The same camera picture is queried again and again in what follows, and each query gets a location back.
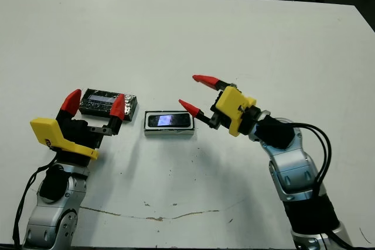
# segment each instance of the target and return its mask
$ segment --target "crack on table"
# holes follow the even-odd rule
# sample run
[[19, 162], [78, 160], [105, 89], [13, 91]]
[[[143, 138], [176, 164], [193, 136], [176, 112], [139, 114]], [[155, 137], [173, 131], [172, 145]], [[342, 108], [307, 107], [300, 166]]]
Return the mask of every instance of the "crack on table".
[[99, 209], [94, 209], [94, 208], [89, 208], [89, 207], [85, 207], [85, 206], [81, 206], [81, 208], [82, 209], [86, 209], [86, 210], [90, 210], [90, 211], [94, 211], [94, 212], [99, 212], [99, 213], [104, 213], [104, 214], [108, 214], [108, 215], [113, 215], [113, 216], [117, 216], [117, 217], [124, 217], [124, 218], [132, 218], [132, 219], [151, 220], [151, 221], [156, 221], [156, 222], [162, 222], [164, 220], [177, 220], [177, 219], [180, 219], [180, 218], [183, 218], [183, 217], [187, 217], [187, 216], [191, 216], [191, 215], [199, 215], [199, 214], [204, 214], [204, 213], [215, 213], [215, 212], [227, 211], [228, 209], [233, 208], [234, 206], [236, 206], [236, 205], [244, 202], [245, 200], [246, 200], [246, 198], [244, 198], [241, 201], [238, 201], [238, 202], [230, 205], [229, 207], [227, 207], [227, 208], [225, 208], [223, 210], [206, 210], [206, 211], [190, 212], [190, 213], [186, 213], [186, 214], [183, 214], [183, 215], [180, 215], [180, 216], [177, 216], [177, 217], [172, 217], [172, 218], [168, 218], [168, 217], [159, 217], [159, 218], [156, 218], [156, 217], [136, 217], [136, 216], [122, 215], [122, 214], [107, 212], [107, 211], [103, 211], [103, 210], [99, 210]]
[[88, 208], [88, 207], [85, 207], [85, 206], [81, 206], [81, 208], [82, 209], [86, 209], [86, 210], [90, 210], [90, 211], [95, 211], [95, 212], [99, 212], [99, 213], [108, 214], [108, 215], [121, 216], [121, 214], [107, 212], [107, 211], [103, 211], [103, 210], [99, 210], [99, 209]]

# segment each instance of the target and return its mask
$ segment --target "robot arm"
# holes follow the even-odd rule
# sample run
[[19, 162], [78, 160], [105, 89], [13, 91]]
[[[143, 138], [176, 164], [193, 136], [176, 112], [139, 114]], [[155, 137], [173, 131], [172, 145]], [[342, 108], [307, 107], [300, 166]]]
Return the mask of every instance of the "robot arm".
[[98, 158], [97, 148], [103, 136], [117, 135], [124, 119], [125, 99], [121, 94], [113, 103], [108, 125], [88, 126], [84, 120], [72, 119], [79, 107], [81, 90], [72, 92], [56, 119], [36, 118], [30, 122], [38, 141], [56, 152], [47, 166], [30, 178], [18, 208], [13, 240], [19, 249], [18, 220], [28, 187], [38, 172], [46, 177], [37, 191], [37, 205], [30, 216], [22, 249], [70, 248], [76, 229], [80, 204], [86, 195], [87, 165]]
[[317, 185], [318, 170], [302, 147], [302, 134], [298, 128], [302, 125], [272, 118], [269, 111], [257, 108], [256, 100], [243, 96], [234, 84], [208, 76], [193, 78], [220, 93], [211, 106], [214, 112], [211, 118], [179, 100], [185, 109], [211, 128], [218, 129], [223, 125], [230, 135], [248, 135], [251, 141], [259, 142], [270, 157], [269, 170], [292, 225], [296, 248], [351, 248], [345, 227], [338, 220], [323, 184]]

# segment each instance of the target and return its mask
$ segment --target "white table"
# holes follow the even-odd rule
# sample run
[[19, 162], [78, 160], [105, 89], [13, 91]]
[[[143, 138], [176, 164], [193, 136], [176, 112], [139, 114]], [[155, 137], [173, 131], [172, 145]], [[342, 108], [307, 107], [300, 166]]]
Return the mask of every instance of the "white table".
[[[205, 74], [237, 83], [275, 117], [326, 131], [330, 199], [353, 243], [371, 246], [360, 230], [375, 243], [374, 60], [375, 34], [353, 6], [0, 0], [0, 242], [12, 243], [25, 184], [53, 157], [29, 121], [54, 118], [68, 93], [91, 87], [135, 94], [139, 107], [90, 164], [73, 245], [293, 248], [259, 144], [199, 122], [190, 139], [144, 136], [145, 110], [181, 110], [183, 98], [209, 113], [217, 93], [191, 78]], [[309, 132], [304, 147], [320, 166]], [[26, 198], [21, 239], [42, 177]]]

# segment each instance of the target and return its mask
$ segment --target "red fingertip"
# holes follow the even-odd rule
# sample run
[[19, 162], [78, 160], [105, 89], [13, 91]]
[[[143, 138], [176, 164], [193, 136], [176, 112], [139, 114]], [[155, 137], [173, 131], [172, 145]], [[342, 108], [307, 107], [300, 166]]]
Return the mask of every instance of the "red fingertip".
[[81, 89], [77, 89], [70, 93], [68, 97], [66, 97], [60, 109], [69, 112], [70, 114], [72, 114], [72, 116], [75, 116], [78, 111], [78, 107], [80, 106], [80, 101]]
[[210, 87], [210, 88], [213, 88], [216, 90], [216, 83], [219, 82], [219, 79], [215, 78], [215, 77], [212, 77], [212, 76], [200, 76], [200, 75], [194, 75], [193, 76], [193, 79], [197, 82], [201, 82], [203, 83], [204, 85]]
[[200, 109], [190, 105], [188, 102], [184, 102], [181, 99], [178, 100], [180, 104], [193, 116], [196, 117], [197, 114], [200, 112]]
[[125, 118], [125, 96], [120, 94], [114, 101], [110, 115], [119, 117], [119, 119], [124, 120]]

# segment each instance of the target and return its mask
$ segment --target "black box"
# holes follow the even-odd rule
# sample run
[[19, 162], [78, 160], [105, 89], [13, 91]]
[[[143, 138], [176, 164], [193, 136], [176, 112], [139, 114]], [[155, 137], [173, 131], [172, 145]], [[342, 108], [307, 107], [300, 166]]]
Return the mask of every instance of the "black box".
[[[101, 90], [87, 89], [83, 95], [79, 110], [82, 114], [94, 115], [96, 117], [110, 117], [113, 102], [120, 93], [107, 92]], [[125, 118], [131, 121], [137, 107], [137, 97], [125, 95]]]

